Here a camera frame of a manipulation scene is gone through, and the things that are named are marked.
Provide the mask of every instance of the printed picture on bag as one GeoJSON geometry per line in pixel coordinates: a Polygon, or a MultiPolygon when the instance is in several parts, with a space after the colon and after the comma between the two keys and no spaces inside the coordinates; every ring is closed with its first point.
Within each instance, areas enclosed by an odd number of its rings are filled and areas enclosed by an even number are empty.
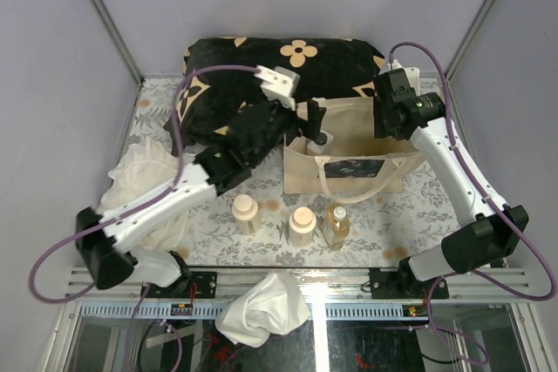
{"type": "Polygon", "coordinates": [[[385,160],[341,160],[323,166],[326,178],[375,178],[385,160]]]}

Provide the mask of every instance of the mounting plate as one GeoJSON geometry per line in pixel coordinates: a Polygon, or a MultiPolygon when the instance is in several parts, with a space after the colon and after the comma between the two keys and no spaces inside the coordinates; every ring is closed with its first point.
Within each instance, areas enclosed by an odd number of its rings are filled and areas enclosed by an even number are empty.
{"type": "Polygon", "coordinates": [[[174,298],[174,299],[190,299],[190,290],[192,284],[195,283],[198,288],[195,294],[196,300],[213,300],[217,290],[217,272],[192,272],[190,285],[181,294],[172,294],[170,287],[158,287],[152,284],[146,298],[174,298]]]}
{"type": "MultiPolygon", "coordinates": [[[[397,282],[397,269],[372,267],[370,269],[370,288],[373,300],[409,300],[424,299],[435,279],[418,282],[412,289],[401,289],[397,282]]],[[[450,297],[445,280],[434,289],[433,300],[448,300],[450,297]]]]}

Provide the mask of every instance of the glass panel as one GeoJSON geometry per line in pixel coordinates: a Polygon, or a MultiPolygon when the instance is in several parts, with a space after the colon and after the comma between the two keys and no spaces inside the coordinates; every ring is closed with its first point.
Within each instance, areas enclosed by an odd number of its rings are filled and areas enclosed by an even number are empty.
{"type": "MultiPolygon", "coordinates": [[[[436,322],[457,328],[481,342],[490,355],[484,368],[457,362],[431,330],[384,330],[385,321],[327,321],[330,371],[468,371],[524,372],[521,345],[507,307],[437,306],[436,322]]],[[[316,370],[314,323],[307,321],[289,335],[271,335],[259,348],[233,345],[214,328],[213,321],[172,321],[182,333],[179,372],[311,372],[316,370]]],[[[129,372],[125,359],[128,320],[84,318],[74,343],[69,372],[129,372]]],[[[134,372],[172,370],[176,340],[151,320],[136,320],[130,334],[134,372]]],[[[474,345],[448,335],[451,346],[473,359],[482,356],[474,345]]]]}

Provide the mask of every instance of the amber liquid bottle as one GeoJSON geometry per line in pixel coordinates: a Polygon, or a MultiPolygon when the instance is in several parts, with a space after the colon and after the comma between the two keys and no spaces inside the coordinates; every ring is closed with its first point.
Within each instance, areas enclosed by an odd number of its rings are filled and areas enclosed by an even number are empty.
{"type": "Polygon", "coordinates": [[[349,235],[350,221],[347,210],[340,204],[331,204],[323,221],[323,237],[331,250],[339,250],[349,235]]]}

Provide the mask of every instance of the plastic bottle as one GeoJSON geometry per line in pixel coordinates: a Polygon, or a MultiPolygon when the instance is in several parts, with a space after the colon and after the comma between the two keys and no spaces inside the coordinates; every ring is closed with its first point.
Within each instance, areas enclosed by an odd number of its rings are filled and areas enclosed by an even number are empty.
{"type": "Polygon", "coordinates": [[[308,246],[316,228],[316,215],[306,206],[297,208],[289,217],[289,240],[295,247],[308,246]]]}
{"type": "Polygon", "coordinates": [[[323,221],[323,237],[331,250],[339,250],[349,235],[350,221],[347,210],[340,204],[331,204],[323,221]]]}
{"type": "Polygon", "coordinates": [[[238,195],[233,202],[233,216],[242,234],[255,234],[262,227],[258,203],[248,195],[238,195]]]}

